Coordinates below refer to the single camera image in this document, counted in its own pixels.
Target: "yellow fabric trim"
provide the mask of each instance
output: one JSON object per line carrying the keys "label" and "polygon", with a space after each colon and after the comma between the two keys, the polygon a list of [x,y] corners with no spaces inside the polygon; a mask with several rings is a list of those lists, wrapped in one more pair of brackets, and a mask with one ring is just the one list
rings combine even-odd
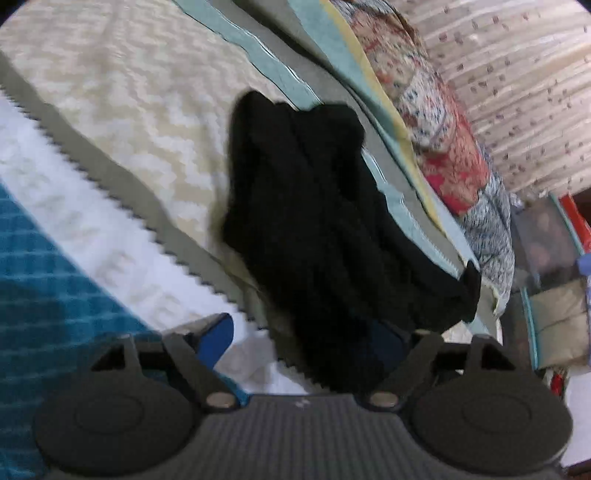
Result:
{"label": "yellow fabric trim", "polygon": [[439,221],[439,216],[437,214],[435,205],[428,193],[428,187],[426,185],[427,180],[423,176],[422,172],[418,169],[418,165],[414,156],[413,145],[408,136],[408,130],[404,124],[404,120],[402,120],[400,113],[398,113],[398,111],[394,108],[392,101],[388,95],[386,95],[386,92],[384,92],[382,85],[375,76],[374,70],[369,63],[368,58],[365,56],[365,52],[363,51],[361,44],[357,40],[353,30],[351,30],[349,24],[329,0],[319,0],[319,2],[328,16],[334,22],[335,26],[339,29],[345,43],[347,44],[347,47],[349,48],[349,52],[357,61],[359,68],[361,68],[367,84],[376,94],[379,101],[382,103],[382,106],[386,109],[388,115],[392,119],[394,134],[396,135],[396,140],[400,144],[400,150],[402,151],[402,161],[408,167],[410,175],[415,181],[415,185],[418,187],[417,193],[421,199],[421,202],[423,203],[425,211],[433,223],[435,223],[435,225],[443,232],[443,234],[446,235],[443,225]]}

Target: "ridged gray surface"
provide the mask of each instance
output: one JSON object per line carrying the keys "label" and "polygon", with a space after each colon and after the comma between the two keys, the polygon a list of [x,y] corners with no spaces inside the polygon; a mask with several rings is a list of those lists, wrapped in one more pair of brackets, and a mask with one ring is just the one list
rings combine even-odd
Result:
{"label": "ridged gray surface", "polygon": [[[77,477],[51,472],[47,480]],[[179,454],[127,480],[486,480],[423,451],[393,414],[359,407],[350,395],[254,397],[208,417]],[[559,480],[557,472],[515,477]]]}

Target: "black sweater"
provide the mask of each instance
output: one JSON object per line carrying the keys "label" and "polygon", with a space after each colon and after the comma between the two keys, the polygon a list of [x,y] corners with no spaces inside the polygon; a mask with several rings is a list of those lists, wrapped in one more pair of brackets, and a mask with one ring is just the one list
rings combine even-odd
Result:
{"label": "black sweater", "polygon": [[294,111],[258,92],[237,104],[223,239],[293,318],[314,379],[366,391],[388,373],[375,325],[443,332],[471,321],[480,274],[433,264],[390,216],[346,105]]}

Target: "beige cushion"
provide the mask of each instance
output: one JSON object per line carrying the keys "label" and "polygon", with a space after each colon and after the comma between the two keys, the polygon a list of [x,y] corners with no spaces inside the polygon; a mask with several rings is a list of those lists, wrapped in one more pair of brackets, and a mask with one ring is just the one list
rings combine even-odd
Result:
{"label": "beige cushion", "polygon": [[589,317],[584,279],[530,297],[538,367],[571,365],[589,354]]}

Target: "circular pad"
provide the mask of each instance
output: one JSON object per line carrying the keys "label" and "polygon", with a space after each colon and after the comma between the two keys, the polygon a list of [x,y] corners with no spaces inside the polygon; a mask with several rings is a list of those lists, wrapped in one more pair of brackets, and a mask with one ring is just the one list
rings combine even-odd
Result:
{"label": "circular pad", "polygon": [[427,392],[412,412],[415,433],[437,457],[473,473],[521,475],[554,462],[573,422],[538,380],[482,371]]}
{"label": "circular pad", "polygon": [[126,372],[105,371],[47,400],[33,431],[46,461],[86,476],[140,472],[179,451],[195,423],[176,390]]}

